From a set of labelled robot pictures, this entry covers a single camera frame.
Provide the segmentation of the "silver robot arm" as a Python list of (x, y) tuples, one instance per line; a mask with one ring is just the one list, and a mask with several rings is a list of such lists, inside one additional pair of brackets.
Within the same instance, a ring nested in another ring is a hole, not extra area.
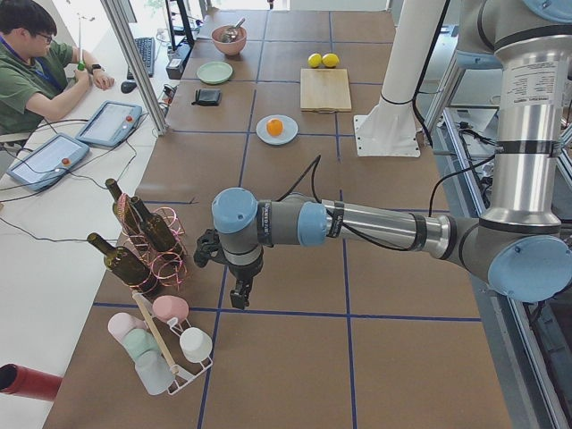
[(471, 68), (501, 67), (490, 204), (477, 218), (420, 215), (304, 196), (277, 200), (248, 190), (220, 192), (214, 226), (197, 242), (196, 265), (229, 268), (231, 303), (248, 305), (267, 247), (365, 240), (393, 251), (425, 251), (459, 265), (497, 293), (534, 303), (571, 281), (571, 252), (552, 212), (560, 121), (571, 58), (568, 1), (466, 1), (457, 45)]

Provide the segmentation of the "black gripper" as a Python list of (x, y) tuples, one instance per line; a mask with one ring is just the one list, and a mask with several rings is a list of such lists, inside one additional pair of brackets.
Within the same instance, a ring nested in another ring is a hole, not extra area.
[(210, 261), (225, 265), (237, 279), (230, 291), (231, 306), (246, 309), (253, 279), (264, 264), (263, 254), (258, 243), (240, 242), (237, 234), (220, 234), (216, 229), (207, 229), (196, 241), (193, 260), (199, 268), (206, 267)]

